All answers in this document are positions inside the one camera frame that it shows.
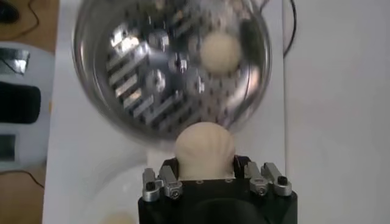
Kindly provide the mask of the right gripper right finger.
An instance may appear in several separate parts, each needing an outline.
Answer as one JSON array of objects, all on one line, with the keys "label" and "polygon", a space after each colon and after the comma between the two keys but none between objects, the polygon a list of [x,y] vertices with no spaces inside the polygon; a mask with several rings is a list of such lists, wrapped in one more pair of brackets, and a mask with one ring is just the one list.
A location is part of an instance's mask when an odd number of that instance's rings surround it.
[{"label": "right gripper right finger", "polygon": [[233,170],[235,178],[249,179],[250,191],[261,197],[269,191],[280,197],[289,197],[293,193],[291,182],[274,163],[264,163],[258,167],[249,157],[235,155]]}]

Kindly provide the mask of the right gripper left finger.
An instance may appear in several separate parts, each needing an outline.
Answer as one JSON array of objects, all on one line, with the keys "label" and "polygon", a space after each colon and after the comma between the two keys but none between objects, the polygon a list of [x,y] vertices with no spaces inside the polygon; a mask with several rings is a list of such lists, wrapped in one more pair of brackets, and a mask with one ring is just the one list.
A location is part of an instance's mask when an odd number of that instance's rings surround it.
[{"label": "right gripper left finger", "polygon": [[142,199],[146,202],[155,202],[161,196],[177,200],[183,193],[183,184],[179,181],[179,162],[176,158],[165,160],[158,175],[152,168],[145,168],[142,180]]}]

